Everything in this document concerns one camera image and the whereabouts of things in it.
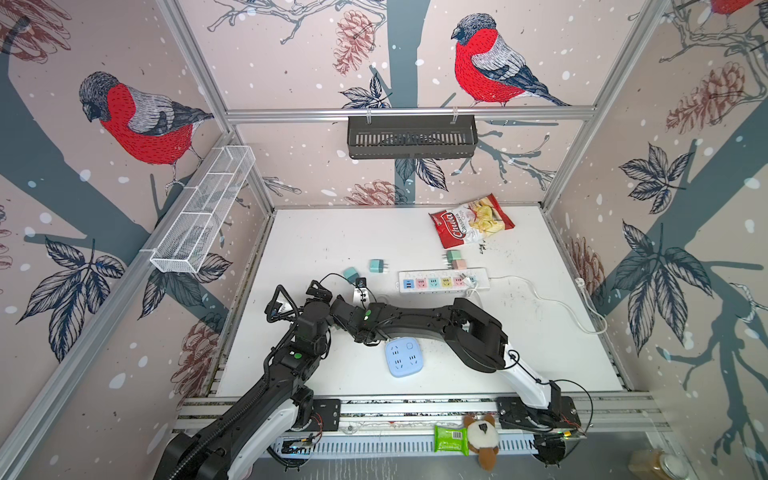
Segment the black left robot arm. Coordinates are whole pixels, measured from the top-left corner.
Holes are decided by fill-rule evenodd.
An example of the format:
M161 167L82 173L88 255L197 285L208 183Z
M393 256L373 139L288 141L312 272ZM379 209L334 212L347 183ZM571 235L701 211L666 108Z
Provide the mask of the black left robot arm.
M330 351L332 293L313 281L299 307L281 285L265 313L290 327L263 362L264 373L231 408L193 436L180 433L165 448L156 479L244 479L284 432L311 418L314 393L305 386Z

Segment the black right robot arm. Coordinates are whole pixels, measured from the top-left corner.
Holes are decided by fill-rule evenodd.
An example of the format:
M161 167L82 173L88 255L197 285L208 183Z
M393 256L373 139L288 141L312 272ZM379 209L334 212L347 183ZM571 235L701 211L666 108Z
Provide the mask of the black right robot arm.
M542 434L582 428L573 399L562 394L555 380L535 373L511 346L502 323L466 298L439 308L401 308L384 303L358 307L338 297L330 317L356 343L437 340L466 367L505 378L513 393L496 400L505 428Z

